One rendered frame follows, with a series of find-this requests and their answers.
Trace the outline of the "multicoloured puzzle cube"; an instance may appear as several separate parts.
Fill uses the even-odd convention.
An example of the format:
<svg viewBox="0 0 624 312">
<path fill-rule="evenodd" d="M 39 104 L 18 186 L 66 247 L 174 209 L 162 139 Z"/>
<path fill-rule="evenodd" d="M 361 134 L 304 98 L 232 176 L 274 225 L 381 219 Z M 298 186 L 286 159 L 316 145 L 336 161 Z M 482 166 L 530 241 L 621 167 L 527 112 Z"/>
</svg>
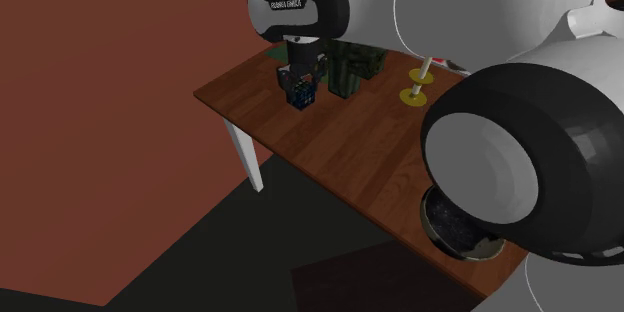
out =
<svg viewBox="0 0 624 312">
<path fill-rule="evenodd" d="M 300 80 L 286 91 L 287 103 L 298 110 L 303 110 L 315 101 L 316 85 L 307 80 Z"/>
</svg>

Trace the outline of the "dark round pan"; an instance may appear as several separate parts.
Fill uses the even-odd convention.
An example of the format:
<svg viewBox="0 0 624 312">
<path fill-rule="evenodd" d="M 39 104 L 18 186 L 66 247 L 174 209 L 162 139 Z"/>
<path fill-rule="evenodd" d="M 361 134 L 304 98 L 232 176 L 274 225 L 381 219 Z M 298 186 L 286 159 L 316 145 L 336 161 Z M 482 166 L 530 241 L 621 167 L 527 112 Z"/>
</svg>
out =
<svg viewBox="0 0 624 312">
<path fill-rule="evenodd" d="M 506 241 L 476 225 L 435 185 L 423 194 L 420 220 L 429 240 L 443 253 L 460 261 L 497 257 Z"/>
</svg>

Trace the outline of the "green flat mat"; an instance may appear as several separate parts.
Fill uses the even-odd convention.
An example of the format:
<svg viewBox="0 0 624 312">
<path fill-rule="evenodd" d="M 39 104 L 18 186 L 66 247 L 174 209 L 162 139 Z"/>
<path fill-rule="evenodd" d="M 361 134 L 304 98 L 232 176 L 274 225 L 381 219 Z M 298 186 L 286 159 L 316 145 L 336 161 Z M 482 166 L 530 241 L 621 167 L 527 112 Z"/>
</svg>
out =
<svg viewBox="0 0 624 312">
<path fill-rule="evenodd" d="M 285 42 L 276 44 L 275 46 L 267 50 L 265 52 L 265 55 L 277 60 L 283 65 L 287 65 L 289 62 L 287 44 Z"/>
</svg>

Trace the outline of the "yellow disc stand, white rod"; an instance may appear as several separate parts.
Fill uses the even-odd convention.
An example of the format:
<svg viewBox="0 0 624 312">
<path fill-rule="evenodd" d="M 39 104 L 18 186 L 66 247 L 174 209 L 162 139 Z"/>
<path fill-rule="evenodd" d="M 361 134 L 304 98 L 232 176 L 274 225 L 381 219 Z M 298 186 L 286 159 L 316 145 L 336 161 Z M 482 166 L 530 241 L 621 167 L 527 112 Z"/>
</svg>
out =
<svg viewBox="0 0 624 312">
<path fill-rule="evenodd" d="M 434 75 L 429 71 L 433 58 L 427 57 L 420 68 L 409 71 L 409 78 L 413 81 L 411 88 L 403 89 L 399 93 L 400 100 L 412 107 L 422 107 L 427 103 L 427 97 L 422 92 L 422 87 L 434 82 Z"/>
</svg>

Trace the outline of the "wooden table with white legs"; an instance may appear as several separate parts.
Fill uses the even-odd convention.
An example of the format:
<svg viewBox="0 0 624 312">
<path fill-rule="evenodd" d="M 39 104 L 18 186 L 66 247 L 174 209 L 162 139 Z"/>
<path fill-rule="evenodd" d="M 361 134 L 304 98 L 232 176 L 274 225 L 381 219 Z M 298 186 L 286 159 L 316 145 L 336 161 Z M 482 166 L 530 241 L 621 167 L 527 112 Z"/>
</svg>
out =
<svg viewBox="0 0 624 312">
<path fill-rule="evenodd" d="M 326 88 L 298 111 L 276 81 L 279 61 L 261 52 L 194 91 L 194 96 L 418 256 L 476 294 L 496 291 L 526 257 L 508 243 L 491 260 L 459 261 L 438 250 L 420 221 L 432 182 L 419 134 L 425 111 L 399 99 L 422 59 L 390 52 L 384 70 L 343 99 Z"/>
</svg>

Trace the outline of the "tall dark green box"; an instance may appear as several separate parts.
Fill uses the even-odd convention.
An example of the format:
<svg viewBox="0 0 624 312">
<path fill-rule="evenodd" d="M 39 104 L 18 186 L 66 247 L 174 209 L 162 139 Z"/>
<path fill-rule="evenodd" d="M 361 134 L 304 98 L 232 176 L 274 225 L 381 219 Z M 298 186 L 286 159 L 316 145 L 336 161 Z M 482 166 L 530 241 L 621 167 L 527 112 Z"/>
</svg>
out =
<svg viewBox="0 0 624 312">
<path fill-rule="evenodd" d="M 352 45 L 337 40 L 327 43 L 328 89 L 331 93 L 348 99 L 360 87 L 360 77 L 352 72 Z"/>
</svg>

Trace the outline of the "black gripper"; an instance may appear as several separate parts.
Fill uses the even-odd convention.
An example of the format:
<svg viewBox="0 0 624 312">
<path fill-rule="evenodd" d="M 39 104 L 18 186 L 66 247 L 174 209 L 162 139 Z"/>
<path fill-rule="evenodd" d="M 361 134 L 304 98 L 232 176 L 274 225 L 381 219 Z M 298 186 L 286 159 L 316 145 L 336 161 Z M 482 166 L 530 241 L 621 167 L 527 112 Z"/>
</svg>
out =
<svg viewBox="0 0 624 312">
<path fill-rule="evenodd" d="M 294 80 L 320 82 L 327 75 L 327 55 L 320 53 L 307 62 L 291 62 L 290 66 L 278 67 L 276 74 L 278 85 L 284 91 L 292 90 Z"/>
</svg>

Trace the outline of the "low dark green box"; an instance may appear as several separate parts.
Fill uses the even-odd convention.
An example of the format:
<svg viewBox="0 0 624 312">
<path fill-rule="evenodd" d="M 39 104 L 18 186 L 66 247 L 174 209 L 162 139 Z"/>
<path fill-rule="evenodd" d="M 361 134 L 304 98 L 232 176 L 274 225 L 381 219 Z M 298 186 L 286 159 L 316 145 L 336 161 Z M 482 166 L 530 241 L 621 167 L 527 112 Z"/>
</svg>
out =
<svg viewBox="0 0 624 312">
<path fill-rule="evenodd" d="M 386 49 L 362 46 L 360 48 L 359 76 L 370 80 L 379 74 L 384 69 L 387 54 L 388 51 Z"/>
</svg>

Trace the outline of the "red and white flat thing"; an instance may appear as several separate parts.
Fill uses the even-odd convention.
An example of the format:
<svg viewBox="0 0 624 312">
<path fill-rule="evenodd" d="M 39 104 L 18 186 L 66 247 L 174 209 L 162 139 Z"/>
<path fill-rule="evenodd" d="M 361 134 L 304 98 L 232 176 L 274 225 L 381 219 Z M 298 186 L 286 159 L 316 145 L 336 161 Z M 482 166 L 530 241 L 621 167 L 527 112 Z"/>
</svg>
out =
<svg viewBox="0 0 624 312">
<path fill-rule="evenodd" d="M 449 71 L 454 71 L 455 73 L 458 73 L 460 75 L 463 76 L 469 76 L 470 72 L 467 71 L 465 68 L 455 64 L 454 62 L 452 62 L 451 60 L 448 59 L 440 59 L 440 58 L 433 58 L 432 59 L 432 63 L 436 66 L 440 66 L 442 68 L 445 68 Z"/>
</svg>

